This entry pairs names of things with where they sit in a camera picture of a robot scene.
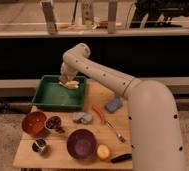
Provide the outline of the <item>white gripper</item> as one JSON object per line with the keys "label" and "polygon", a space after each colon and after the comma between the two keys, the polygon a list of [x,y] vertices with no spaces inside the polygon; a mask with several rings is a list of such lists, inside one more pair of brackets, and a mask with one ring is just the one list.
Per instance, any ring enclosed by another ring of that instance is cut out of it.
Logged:
{"label": "white gripper", "polygon": [[59,80],[62,83],[72,81],[75,75],[76,75],[76,71],[72,67],[69,67],[65,63],[61,65]]}

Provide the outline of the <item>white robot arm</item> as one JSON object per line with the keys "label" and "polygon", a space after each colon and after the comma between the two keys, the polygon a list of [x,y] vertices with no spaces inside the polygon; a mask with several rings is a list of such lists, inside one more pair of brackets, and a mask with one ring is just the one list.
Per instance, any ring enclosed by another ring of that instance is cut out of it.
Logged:
{"label": "white robot arm", "polygon": [[59,80],[66,83],[81,72],[128,100],[134,171],[185,171],[178,110],[169,88],[93,62],[90,54],[84,43],[67,50]]}

